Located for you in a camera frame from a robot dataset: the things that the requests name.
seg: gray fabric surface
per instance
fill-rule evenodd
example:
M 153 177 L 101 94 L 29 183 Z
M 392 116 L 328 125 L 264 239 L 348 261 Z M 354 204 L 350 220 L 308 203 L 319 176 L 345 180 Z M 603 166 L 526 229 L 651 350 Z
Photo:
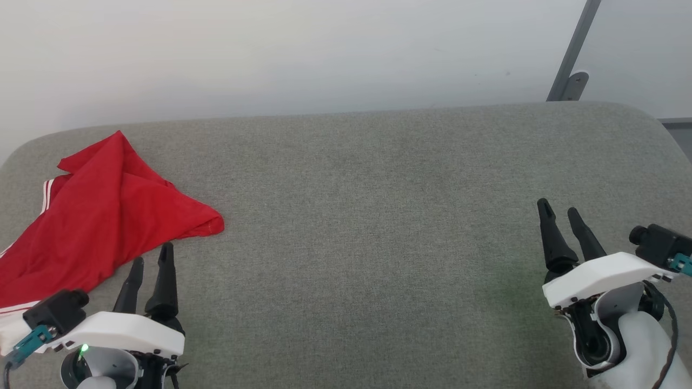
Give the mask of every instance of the gray fabric surface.
M 216 208 L 226 231 L 174 242 L 186 388 L 583 388 L 545 302 L 536 200 L 575 249 L 576 206 L 604 249 L 630 229 L 692 235 L 692 165 L 642 112 L 540 103 L 77 129 L 0 168 L 0 246 L 37 216 L 60 158 L 121 129 Z M 145 256 L 140 309 L 153 289 Z M 91 293 L 111 309 L 128 266 Z M 692 367 L 692 280 L 662 287 Z M 12 388 L 59 388 L 65 352 Z

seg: teal connector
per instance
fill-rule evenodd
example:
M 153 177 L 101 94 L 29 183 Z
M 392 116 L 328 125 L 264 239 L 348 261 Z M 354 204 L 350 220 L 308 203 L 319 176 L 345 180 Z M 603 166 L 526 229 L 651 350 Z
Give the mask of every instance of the teal connector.
M 678 270 L 680 273 L 692 276 L 692 260 L 685 254 L 675 254 L 671 262 L 671 269 Z
M 5 360 L 10 364 L 10 370 L 16 370 L 34 351 L 51 340 L 53 340 L 53 335 L 45 325 L 36 327 L 26 338 L 17 343 L 5 357 Z

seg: black cable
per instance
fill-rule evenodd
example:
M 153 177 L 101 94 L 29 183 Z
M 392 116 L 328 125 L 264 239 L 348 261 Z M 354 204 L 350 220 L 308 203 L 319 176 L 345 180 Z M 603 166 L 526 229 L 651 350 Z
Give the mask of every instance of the black cable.
M 671 337 L 671 349 L 668 351 L 668 356 L 666 357 L 666 364 L 663 365 L 663 368 L 661 369 L 661 374 L 658 376 L 658 380 L 653 384 L 653 387 L 651 388 L 659 389 L 663 384 L 663 380 L 666 379 L 668 371 L 671 369 L 671 365 L 673 364 L 673 358 L 675 358 L 675 351 L 677 350 L 677 316 L 675 315 L 675 310 L 673 309 L 671 302 L 668 301 L 666 296 L 663 296 L 663 293 L 656 289 L 656 287 L 653 286 L 651 282 L 643 281 L 643 283 L 649 288 L 649 290 L 653 291 L 658 296 L 661 296 L 663 303 L 666 305 L 666 307 L 668 307 L 668 314 L 671 315 L 672 320 L 671 326 L 673 327 L 673 336 Z
M 4 372 L 2 374 L 2 387 L 3 389 L 10 389 L 10 362 L 5 364 Z
M 180 385 L 178 384 L 178 377 L 175 374 L 171 376 L 171 382 L 173 383 L 173 389 L 180 389 Z

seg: gray bracket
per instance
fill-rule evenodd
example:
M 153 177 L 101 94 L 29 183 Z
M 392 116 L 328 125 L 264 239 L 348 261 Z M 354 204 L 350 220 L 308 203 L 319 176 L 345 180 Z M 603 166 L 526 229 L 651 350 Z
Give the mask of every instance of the gray bracket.
M 692 118 L 659 119 L 667 129 L 692 129 Z
M 577 101 L 584 92 L 586 82 L 589 80 L 589 73 L 580 71 L 570 76 L 565 86 L 565 93 L 560 96 L 559 101 Z
M 586 0 L 584 3 L 584 9 L 581 11 L 579 21 L 576 23 L 570 45 L 567 46 L 565 57 L 563 58 L 562 64 L 560 64 L 557 75 L 555 75 L 553 87 L 550 89 L 546 101 L 567 100 L 562 97 L 566 94 L 565 91 L 570 79 L 570 74 L 572 74 L 572 69 L 574 68 L 574 64 L 576 64 L 579 51 L 581 51 L 581 47 L 584 45 L 584 40 L 591 27 L 591 22 L 594 21 L 594 17 L 596 17 L 596 11 L 599 9 L 599 5 L 601 5 L 601 0 Z

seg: red cloth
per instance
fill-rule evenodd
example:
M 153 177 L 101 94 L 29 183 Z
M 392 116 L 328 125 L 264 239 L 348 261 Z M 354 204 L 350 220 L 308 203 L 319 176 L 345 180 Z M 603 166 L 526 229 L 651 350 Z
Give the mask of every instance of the red cloth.
M 0 257 L 0 308 L 90 291 L 168 240 L 224 230 L 217 211 L 162 179 L 121 132 L 58 167 L 69 174 L 44 185 L 45 212 Z

